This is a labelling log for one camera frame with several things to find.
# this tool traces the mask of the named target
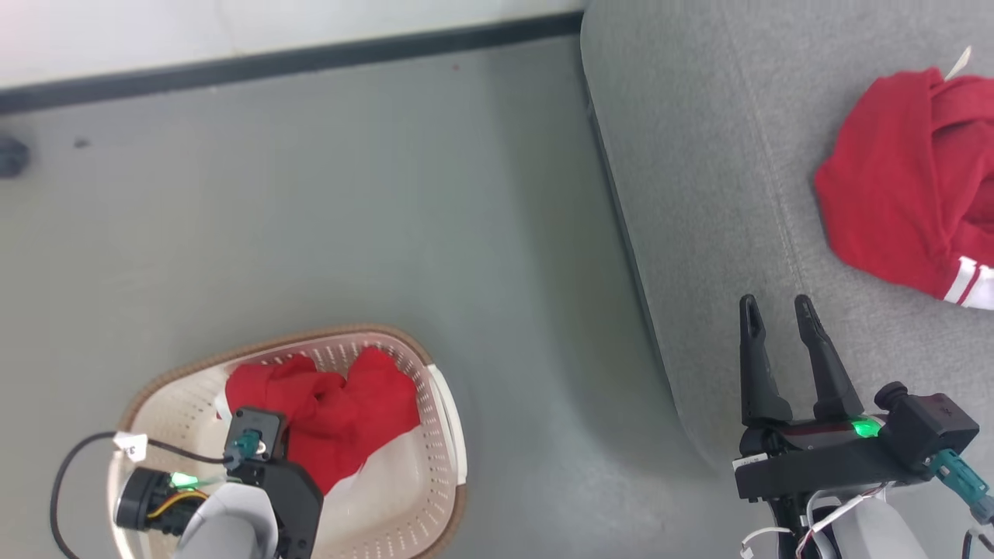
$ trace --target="teal connector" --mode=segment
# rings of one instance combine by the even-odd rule
[[[246,429],[225,449],[225,468],[234,469],[258,453],[258,431]]]
[[[926,464],[935,477],[963,499],[978,522],[991,523],[994,519],[994,498],[987,494],[990,485],[957,453],[951,450],[941,451],[931,457],[930,461],[926,461]]]

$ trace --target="plastic basket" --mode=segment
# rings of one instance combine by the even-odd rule
[[[220,456],[227,425],[213,401],[243,363],[280,362],[306,355],[321,370],[345,373],[369,346],[386,351],[414,379],[421,425],[367,460],[358,475],[325,497],[313,559],[426,559],[451,540],[466,498],[466,451],[451,393],[427,352],[402,332],[360,324],[304,332],[211,357],[152,381],[128,406],[118,428],[205,456]],[[197,477],[224,473],[149,448],[143,466]],[[115,453],[107,480],[111,514],[133,464]],[[123,559],[168,559],[175,537],[111,531]]]

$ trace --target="gray sofa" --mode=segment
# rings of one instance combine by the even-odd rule
[[[945,392],[994,479],[994,311],[934,300],[829,250],[812,177],[877,77],[994,76],[994,10],[944,2],[595,2],[583,68],[666,375],[690,439],[730,470],[742,433],[739,297],[759,300],[795,417],[814,387],[793,298],[811,295],[868,410],[887,382]]]

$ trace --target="brown basket rim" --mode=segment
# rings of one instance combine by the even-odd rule
[[[171,371],[167,371],[154,379],[152,379],[148,384],[146,384],[131,402],[128,404],[127,408],[124,410],[124,414],[121,416],[120,421],[117,424],[117,428],[120,431],[129,431],[131,426],[134,424],[134,418],[138,415],[138,410],[145,405],[145,402],[155,394],[160,388],[175,382],[179,379],[188,377],[192,374],[203,371],[204,369],[209,369],[222,363],[227,363],[241,357],[247,357],[259,352],[267,351],[269,349],[274,349],[283,345],[289,345],[292,343],[299,343],[303,341],[309,341],[316,338],[324,338],[342,334],[354,334],[359,332],[374,332],[380,334],[386,334],[395,337],[400,342],[406,344],[425,365],[433,364],[431,356],[428,352],[421,347],[414,338],[407,335],[402,330],[394,328],[392,326],[387,326],[385,324],[377,323],[356,323],[356,324],[344,324],[341,326],[332,326],[329,328],[318,328],[314,330],[306,330],[302,332],[296,332],[288,334],[285,336],[280,336],[277,338],[272,338],[260,343],[244,345],[242,347],[233,349],[231,351],[226,351],[224,353],[219,353],[212,355],[200,361],[195,361],[189,365],[184,365],[182,367],[177,367]],[[452,504],[452,515],[448,519],[448,524],[445,525],[445,529],[442,530],[438,538],[424,551],[417,554],[413,559],[431,559],[432,557],[438,555],[442,549],[444,549],[455,537],[456,528],[459,527],[459,522],[462,521],[462,515],[465,513],[466,509],[466,485],[459,485],[455,489],[455,499]]]

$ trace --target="red cloth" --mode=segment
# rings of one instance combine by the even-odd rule
[[[876,80],[815,188],[844,262],[963,304],[976,265],[994,266],[994,81],[935,68]]]
[[[225,396],[232,411],[254,406],[285,415],[287,459],[303,466],[322,493],[420,424],[414,381],[375,347],[359,354],[348,381],[319,372],[303,355],[281,365],[242,365]]]

